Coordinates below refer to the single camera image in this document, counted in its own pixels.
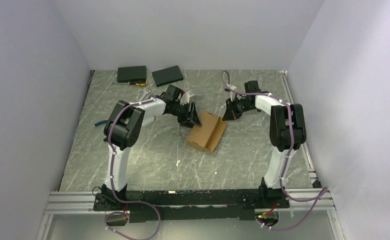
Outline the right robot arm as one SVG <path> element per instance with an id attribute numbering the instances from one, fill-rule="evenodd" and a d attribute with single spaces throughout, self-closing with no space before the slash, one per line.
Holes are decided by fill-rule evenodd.
<path id="1" fill-rule="evenodd" d="M 258 194 L 260 205 L 269 208 L 278 199 L 274 190 L 279 189 L 282 194 L 290 197 L 284 187 L 288 166 L 294 153 L 305 143 L 307 136 L 303 107 L 298 103 L 287 103 L 270 92 L 257 90 L 257 81 L 245 83 L 249 92 L 237 91 L 235 86 L 225 82 L 223 85 L 230 92 L 222 117 L 224 121 L 235 121 L 243 113 L 252 110 L 270 116 L 269 139 L 273 151 L 269 168 L 264 175 L 267 188 Z"/>

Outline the brown cardboard box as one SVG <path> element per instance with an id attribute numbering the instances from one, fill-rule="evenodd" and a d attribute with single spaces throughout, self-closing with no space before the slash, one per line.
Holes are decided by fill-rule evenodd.
<path id="1" fill-rule="evenodd" d="M 198 151 L 212 153 L 222 138 L 227 122 L 207 111 L 202 111 L 199 118 L 202 126 L 192 128 L 186 144 Z"/>

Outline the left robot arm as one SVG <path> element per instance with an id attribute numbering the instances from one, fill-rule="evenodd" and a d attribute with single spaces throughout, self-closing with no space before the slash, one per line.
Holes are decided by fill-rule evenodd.
<path id="1" fill-rule="evenodd" d="M 191 94 L 169 85 L 160 95 L 151 95 L 138 102 L 120 100 L 114 106 L 104 127 L 108 144 L 108 170 L 101 186 L 102 195 L 114 210 L 126 205 L 127 166 L 131 147 L 137 142 L 141 128 L 157 116 L 173 115 L 180 126 L 193 128 L 201 126 L 196 104 Z"/>

